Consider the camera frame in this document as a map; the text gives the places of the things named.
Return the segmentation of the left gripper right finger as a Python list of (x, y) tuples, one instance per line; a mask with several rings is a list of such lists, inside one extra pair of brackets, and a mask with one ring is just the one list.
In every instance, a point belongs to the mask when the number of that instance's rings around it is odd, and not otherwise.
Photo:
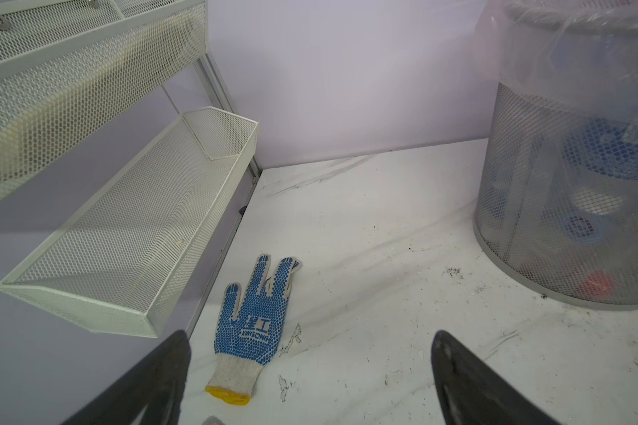
[(556, 423), (447, 331), (432, 340), (431, 364), (445, 423)]

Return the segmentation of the red label bottle red cap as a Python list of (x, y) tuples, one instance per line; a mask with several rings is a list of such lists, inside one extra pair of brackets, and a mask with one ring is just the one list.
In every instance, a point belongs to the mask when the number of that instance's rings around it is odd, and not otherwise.
[(607, 299), (615, 289), (615, 281), (604, 271), (593, 272), (578, 289), (578, 295), (583, 299)]

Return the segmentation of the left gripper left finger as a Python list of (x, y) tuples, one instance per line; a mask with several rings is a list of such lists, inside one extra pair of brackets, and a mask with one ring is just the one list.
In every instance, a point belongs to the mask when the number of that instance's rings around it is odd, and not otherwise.
[(177, 424), (191, 347), (178, 330), (66, 424)]

